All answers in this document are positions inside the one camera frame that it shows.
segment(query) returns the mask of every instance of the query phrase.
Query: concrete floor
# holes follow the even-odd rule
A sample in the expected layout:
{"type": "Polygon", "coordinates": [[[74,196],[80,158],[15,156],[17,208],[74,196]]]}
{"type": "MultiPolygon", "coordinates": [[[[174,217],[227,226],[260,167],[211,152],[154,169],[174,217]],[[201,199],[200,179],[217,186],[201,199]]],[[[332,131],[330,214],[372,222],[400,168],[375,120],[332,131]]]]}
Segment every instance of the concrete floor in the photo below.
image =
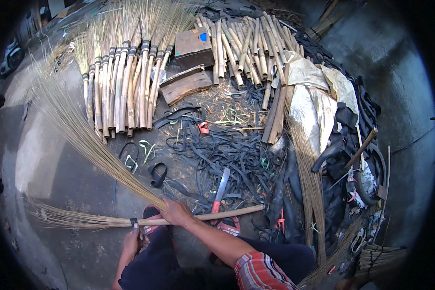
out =
{"type": "MultiPolygon", "coordinates": [[[[306,26],[313,26],[324,2],[302,0],[292,8],[307,15],[306,26]]],[[[64,25],[90,14],[96,5],[92,3],[58,23],[48,42],[54,45],[64,25]]],[[[435,121],[430,121],[435,109],[425,66],[399,15],[381,1],[369,1],[365,8],[346,16],[321,44],[353,75],[365,76],[369,94],[382,107],[379,144],[383,153],[388,144],[396,151],[429,132],[410,148],[393,154],[391,159],[386,215],[390,224],[384,243],[411,247],[431,199],[435,177],[435,128],[432,129],[435,121]]],[[[41,54],[39,49],[35,50],[36,59],[41,54]]],[[[50,287],[108,289],[115,276],[123,236],[129,230],[89,232],[42,228],[26,212],[23,197],[27,194],[52,206],[124,218],[139,217],[146,204],[119,185],[117,202],[112,203],[113,179],[75,152],[54,131],[38,107],[31,105],[27,118],[22,121],[33,80],[27,69],[29,64],[30,58],[26,57],[18,70],[1,84],[7,102],[0,109],[0,176],[5,185],[0,207],[4,225],[8,223],[11,227],[10,243],[16,241],[18,258],[50,287]]],[[[75,65],[64,73],[68,89],[80,94],[80,74],[75,65]]],[[[155,141],[158,130],[141,138],[155,141]]],[[[119,138],[110,144],[113,151],[119,152],[125,141],[119,138]]],[[[181,177],[181,164],[171,163],[166,154],[158,154],[155,162],[160,161],[170,166],[169,178],[181,177]]],[[[137,175],[149,184],[146,167],[140,167],[137,175]]],[[[249,227],[244,231],[246,236],[253,234],[249,227]]],[[[384,230],[380,235],[378,242],[383,240],[384,230]]],[[[207,249],[201,243],[182,229],[174,229],[174,237],[181,265],[207,265],[207,249]]]]}

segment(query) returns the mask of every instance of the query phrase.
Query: hand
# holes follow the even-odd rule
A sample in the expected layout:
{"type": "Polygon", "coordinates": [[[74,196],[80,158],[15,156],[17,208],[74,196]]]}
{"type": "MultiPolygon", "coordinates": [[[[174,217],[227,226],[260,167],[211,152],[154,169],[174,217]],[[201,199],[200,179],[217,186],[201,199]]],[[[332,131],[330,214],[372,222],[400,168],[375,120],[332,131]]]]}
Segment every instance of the hand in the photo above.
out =
{"type": "Polygon", "coordinates": [[[193,214],[190,209],[182,202],[170,200],[163,197],[166,202],[167,212],[161,211],[161,215],[172,225],[185,227],[188,223],[194,221],[193,214]]]}
{"type": "Polygon", "coordinates": [[[132,260],[137,252],[139,252],[139,225],[136,223],[133,225],[133,230],[124,236],[121,255],[132,260]]]}

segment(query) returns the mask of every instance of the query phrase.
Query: sandal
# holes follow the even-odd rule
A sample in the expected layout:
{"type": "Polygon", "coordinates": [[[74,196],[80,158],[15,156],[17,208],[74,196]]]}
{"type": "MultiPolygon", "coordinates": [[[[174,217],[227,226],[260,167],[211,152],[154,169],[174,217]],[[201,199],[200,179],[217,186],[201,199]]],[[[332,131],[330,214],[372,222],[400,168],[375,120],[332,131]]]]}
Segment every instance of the sandal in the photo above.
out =
{"type": "MultiPolygon", "coordinates": [[[[160,213],[160,209],[158,209],[154,205],[149,205],[145,207],[143,210],[143,219],[159,219],[163,218],[163,216],[160,213]]],[[[143,233],[147,236],[151,235],[154,230],[156,230],[158,227],[166,227],[165,225],[145,225],[143,227],[143,233]]]]}

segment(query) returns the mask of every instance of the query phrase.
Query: motorcycle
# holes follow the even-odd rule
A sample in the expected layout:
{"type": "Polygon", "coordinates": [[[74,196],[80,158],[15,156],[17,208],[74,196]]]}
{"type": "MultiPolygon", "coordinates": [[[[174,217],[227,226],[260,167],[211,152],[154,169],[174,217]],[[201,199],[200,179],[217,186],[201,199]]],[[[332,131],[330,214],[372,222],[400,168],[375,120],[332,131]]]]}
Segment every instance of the motorcycle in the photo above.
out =
{"type": "Polygon", "coordinates": [[[14,72],[24,58],[24,51],[19,46],[17,37],[13,40],[5,50],[5,57],[0,66],[0,78],[6,78],[10,73],[14,72]]]}

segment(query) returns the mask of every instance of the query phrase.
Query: dark pants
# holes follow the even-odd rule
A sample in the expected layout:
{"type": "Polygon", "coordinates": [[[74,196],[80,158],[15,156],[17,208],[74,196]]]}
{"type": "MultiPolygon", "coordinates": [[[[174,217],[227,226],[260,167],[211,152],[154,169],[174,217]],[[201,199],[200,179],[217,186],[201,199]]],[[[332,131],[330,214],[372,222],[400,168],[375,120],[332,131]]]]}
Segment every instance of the dark pants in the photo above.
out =
{"type": "MultiPolygon", "coordinates": [[[[314,268],[313,251],[305,245],[281,245],[239,238],[258,252],[269,255],[295,284],[314,268]]],[[[180,268],[166,228],[157,228],[149,239],[150,245],[122,271],[119,285],[123,290],[237,289],[234,274],[217,277],[210,269],[180,268]]]]}

